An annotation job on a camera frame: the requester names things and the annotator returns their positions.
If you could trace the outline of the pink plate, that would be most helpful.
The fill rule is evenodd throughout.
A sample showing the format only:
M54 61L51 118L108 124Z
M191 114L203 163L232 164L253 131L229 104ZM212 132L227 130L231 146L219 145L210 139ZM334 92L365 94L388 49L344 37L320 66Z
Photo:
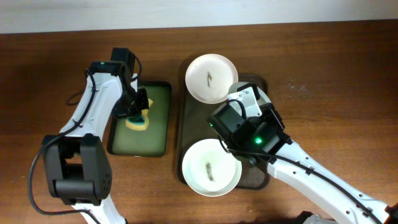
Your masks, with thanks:
M217 104L225 101L229 88L237 83L234 64L219 54L205 54L194 59L185 72L188 92L198 101Z

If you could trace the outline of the white plate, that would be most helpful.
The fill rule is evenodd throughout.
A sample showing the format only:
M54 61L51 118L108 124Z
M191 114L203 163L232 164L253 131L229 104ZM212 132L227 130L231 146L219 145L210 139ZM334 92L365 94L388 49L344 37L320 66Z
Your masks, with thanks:
M217 139L203 139L186 151L182 174L187 185L206 197L219 197L232 191L243 171L242 163L228 154Z

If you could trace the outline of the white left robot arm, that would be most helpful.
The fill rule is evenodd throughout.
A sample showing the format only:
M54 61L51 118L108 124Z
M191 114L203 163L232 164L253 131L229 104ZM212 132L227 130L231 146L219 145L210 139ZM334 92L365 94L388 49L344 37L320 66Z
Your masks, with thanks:
M136 118L149 108L137 86L139 59L127 48L114 48L108 61L85 70L86 88L75 112L57 135L46 135L36 158L42 157L49 192L80 213L88 223L126 223L110 196L112 171L103 147L110 116Z

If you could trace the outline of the yellow green sponge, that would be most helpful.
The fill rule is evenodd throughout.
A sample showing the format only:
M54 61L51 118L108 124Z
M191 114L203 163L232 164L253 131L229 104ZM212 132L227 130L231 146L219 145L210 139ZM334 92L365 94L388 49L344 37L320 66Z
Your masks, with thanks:
M148 99L148 109L143 109L141 115L135 118L127 118L125 120L125 126L134 131L145 131L149 127L149 108L152 106L153 101Z

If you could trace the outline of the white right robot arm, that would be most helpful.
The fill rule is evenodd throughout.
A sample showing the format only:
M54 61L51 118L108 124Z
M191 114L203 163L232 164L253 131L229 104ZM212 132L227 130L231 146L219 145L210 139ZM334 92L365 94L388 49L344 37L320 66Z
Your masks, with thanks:
M208 122L225 152L298 190L337 223L397 223L396 205L355 189L286 134L282 118L257 85L231 85L226 102Z

